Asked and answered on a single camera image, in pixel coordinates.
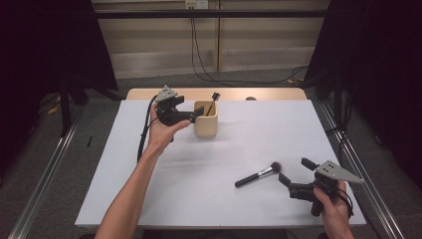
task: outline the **brush bristles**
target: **brush bristles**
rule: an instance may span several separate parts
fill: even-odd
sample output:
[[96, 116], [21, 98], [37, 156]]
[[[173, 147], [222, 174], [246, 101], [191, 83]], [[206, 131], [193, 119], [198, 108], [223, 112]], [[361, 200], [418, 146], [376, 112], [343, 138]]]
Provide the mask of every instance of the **brush bristles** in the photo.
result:
[[280, 172], [282, 170], [282, 165], [279, 162], [273, 162], [271, 168], [273, 169], [273, 172]]

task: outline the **silver ferrule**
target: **silver ferrule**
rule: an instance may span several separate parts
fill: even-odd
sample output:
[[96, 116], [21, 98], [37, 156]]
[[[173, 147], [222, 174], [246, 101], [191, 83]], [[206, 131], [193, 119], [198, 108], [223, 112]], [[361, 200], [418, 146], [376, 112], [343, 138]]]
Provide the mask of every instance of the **silver ferrule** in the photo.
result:
[[272, 173], [272, 172], [273, 172], [273, 168], [272, 167], [268, 167], [268, 168], [266, 168], [266, 169], [258, 172], [258, 176], [262, 177], [262, 176], [265, 176], [265, 175], [267, 175], [269, 173]]

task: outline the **human hand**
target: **human hand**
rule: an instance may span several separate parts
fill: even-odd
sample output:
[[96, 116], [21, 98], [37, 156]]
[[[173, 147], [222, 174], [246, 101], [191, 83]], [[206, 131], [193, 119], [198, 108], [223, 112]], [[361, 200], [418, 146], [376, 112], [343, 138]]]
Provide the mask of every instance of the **human hand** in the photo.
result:
[[154, 148], [157, 150], [158, 155], [161, 155], [173, 139], [174, 134], [177, 131], [188, 127], [190, 121], [186, 119], [175, 125], [167, 126], [159, 120], [156, 109], [157, 103], [154, 103], [150, 111], [150, 129], [147, 148]]
[[[345, 192], [344, 181], [338, 181], [338, 188]], [[341, 190], [338, 193], [347, 198]], [[323, 205], [322, 222], [329, 239], [353, 238], [348, 224], [346, 203], [338, 197], [331, 200], [325, 192], [317, 187], [314, 188], [314, 195]]]

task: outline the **forearm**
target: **forearm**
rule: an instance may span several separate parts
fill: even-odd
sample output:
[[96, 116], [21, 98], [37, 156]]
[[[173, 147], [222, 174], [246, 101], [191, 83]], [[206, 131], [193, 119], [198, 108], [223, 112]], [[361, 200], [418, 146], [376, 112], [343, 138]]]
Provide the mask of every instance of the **forearm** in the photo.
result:
[[96, 238], [133, 238], [149, 179], [160, 152], [148, 147], [124, 187], [114, 199]]

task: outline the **brush handle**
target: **brush handle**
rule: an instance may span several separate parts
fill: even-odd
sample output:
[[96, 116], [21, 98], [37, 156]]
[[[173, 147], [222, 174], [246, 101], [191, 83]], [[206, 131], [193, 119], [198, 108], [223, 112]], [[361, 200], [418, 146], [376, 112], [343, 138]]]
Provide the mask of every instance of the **brush handle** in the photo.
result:
[[246, 178], [243, 178], [243, 179], [242, 179], [242, 180], [240, 180], [240, 181], [237, 181], [237, 182], [235, 183], [235, 186], [236, 186], [236, 187], [243, 186], [243, 185], [245, 185], [246, 183], [251, 182], [251, 181], [253, 181], [253, 180], [256, 180], [256, 179], [258, 179], [258, 178], [260, 178], [260, 175], [258, 175], [258, 173], [255, 173], [254, 175], [250, 175], [249, 177], [246, 177]]

